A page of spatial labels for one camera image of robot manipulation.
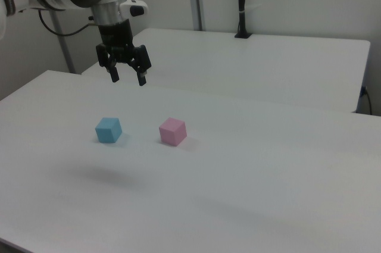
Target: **cube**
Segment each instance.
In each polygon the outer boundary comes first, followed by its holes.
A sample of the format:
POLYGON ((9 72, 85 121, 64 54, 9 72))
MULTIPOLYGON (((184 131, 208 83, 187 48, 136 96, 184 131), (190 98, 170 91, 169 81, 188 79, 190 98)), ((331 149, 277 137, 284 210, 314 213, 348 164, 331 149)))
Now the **cube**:
POLYGON ((161 141, 171 146, 178 146, 186 138, 185 122, 169 118, 159 128, 161 141))
POLYGON ((118 118, 103 118, 95 131, 100 143, 116 143, 122 133, 118 118))

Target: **cable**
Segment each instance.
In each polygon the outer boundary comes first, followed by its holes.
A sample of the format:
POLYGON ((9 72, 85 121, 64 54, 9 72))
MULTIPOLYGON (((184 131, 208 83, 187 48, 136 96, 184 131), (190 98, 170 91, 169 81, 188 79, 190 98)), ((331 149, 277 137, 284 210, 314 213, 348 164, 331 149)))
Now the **cable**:
POLYGON ((372 111, 372 108, 371 108, 371 101, 370 101, 370 96, 369 96, 369 93, 368 93, 368 90, 366 89, 364 94, 368 97, 368 102, 369 102, 369 113, 370 115, 373 115, 373 111, 372 111))
POLYGON ((38 14, 39 14, 39 17, 40 17, 40 20, 41 20, 41 23, 43 24, 43 26, 49 31, 51 32, 52 34, 55 34, 56 36, 59 36, 59 37, 70 37, 70 36, 74 36, 80 32, 82 32, 84 29, 86 29, 87 27, 89 26, 93 26, 92 24, 87 24, 85 26, 83 26, 81 29, 79 29, 78 31, 75 31, 73 33, 70 33, 70 34, 60 34, 60 33, 57 33, 55 31, 53 31, 52 29, 50 29, 48 27, 48 25, 46 25, 45 21, 43 20, 42 18, 42 13, 41 13, 41 10, 38 10, 38 14))

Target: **black mount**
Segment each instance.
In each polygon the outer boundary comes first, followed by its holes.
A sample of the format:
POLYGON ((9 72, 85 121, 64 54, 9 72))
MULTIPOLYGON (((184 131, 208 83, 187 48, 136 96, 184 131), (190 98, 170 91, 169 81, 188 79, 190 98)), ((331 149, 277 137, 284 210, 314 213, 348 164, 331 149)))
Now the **black mount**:
POLYGON ((147 83, 145 75, 152 66, 145 46, 135 47, 130 21, 114 26, 99 26, 103 43, 96 46, 99 65, 110 73, 113 82, 119 80, 117 63, 131 66, 138 74, 139 85, 147 83))
POLYGON ((238 25, 238 33, 235 35, 235 37, 239 39, 247 39, 252 35, 251 33, 248 33, 246 31, 245 1, 246 0, 238 0, 239 25, 238 25))

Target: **black power cord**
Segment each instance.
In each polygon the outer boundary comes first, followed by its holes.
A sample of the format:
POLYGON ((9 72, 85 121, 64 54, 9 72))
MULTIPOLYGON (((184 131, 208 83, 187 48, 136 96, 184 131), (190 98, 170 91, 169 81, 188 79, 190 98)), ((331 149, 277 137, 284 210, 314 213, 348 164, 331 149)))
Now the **black power cord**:
POLYGON ((364 95, 366 95, 367 98, 368 98, 368 102, 369 102, 369 114, 373 115, 373 110, 372 110, 372 107, 371 107, 370 95, 369 95, 369 92, 368 92, 368 89, 366 88, 366 86, 363 86, 361 88, 360 98, 363 97, 364 95))
POLYGON ((90 27, 90 26, 95 26, 94 24, 87 24, 85 26, 83 26, 81 29, 73 32, 73 33, 70 33, 70 34, 60 34, 60 33, 57 33, 55 31, 53 31, 52 29, 50 29, 48 27, 48 25, 45 23, 45 21, 43 20, 42 18, 42 10, 38 10, 38 14, 39 14, 39 17, 40 17, 40 20, 41 20, 41 23, 43 24, 43 26, 49 31, 51 32, 52 34, 55 34, 56 36, 59 36, 59 37, 70 37, 70 36, 74 36, 80 32, 82 32, 84 29, 86 29, 87 27, 90 27))

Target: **pink cube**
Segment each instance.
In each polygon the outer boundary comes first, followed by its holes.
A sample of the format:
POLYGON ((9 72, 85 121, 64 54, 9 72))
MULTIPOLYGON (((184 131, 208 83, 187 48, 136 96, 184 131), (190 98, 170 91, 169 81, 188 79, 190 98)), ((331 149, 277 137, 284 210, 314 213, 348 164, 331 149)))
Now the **pink cube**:
POLYGON ((185 122, 174 118, 168 118, 159 130, 161 141, 172 146, 178 146, 187 136, 185 122))

